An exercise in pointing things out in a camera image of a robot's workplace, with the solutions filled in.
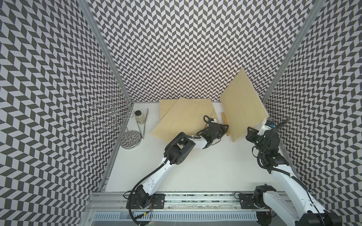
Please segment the wooden easel frame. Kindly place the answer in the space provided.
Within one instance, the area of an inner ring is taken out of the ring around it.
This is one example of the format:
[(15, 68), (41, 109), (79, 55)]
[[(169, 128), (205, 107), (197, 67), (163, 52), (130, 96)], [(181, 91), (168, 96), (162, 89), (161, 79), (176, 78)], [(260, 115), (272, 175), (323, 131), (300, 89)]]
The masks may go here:
[(223, 123), (227, 129), (226, 131), (226, 136), (230, 136), (231, 135), (231, 132), (230, 132), (230, 129), (229, 129), (229, 125), (228, 125), (228, 122), (227, 122), (227, 119), (226, 119), (226, 115), (225, 115), (225, 112), (222, 112), (222, 120), (223, 120)]

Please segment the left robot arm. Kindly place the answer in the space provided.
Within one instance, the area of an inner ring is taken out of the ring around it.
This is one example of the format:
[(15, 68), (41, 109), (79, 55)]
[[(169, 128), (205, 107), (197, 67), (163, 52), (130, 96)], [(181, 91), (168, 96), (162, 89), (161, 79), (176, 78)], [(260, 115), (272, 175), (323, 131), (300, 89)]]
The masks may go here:
[(152, 199), (171, 170), (183, 163), (193, 149), (207, 149), (215, 140), (227, 133), (229, 125), (214, 121), (195, 136), (179, 133), (166, 147), (160, 165), (145, 178), (141, 179), (129, 192), (128, 209), (144, 209), (150, 206)]

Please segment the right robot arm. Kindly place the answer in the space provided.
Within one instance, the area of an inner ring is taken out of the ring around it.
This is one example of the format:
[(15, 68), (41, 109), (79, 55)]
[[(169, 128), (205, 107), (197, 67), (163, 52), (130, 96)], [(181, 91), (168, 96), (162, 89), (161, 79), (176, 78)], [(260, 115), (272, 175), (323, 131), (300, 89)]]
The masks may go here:
[(270, 173), (282, 186), (291, 204), (276, 189), (267, 184), (257, 186), (254, 205), (274, 211), (288, 226), (341, 226), (342, 217), (328, 212), (294, 174), (288, 161), (279, 153), (278, 127), (263, 126), (261, 130), (248, 127), (246, 140), (258, 151), (258, 166)]

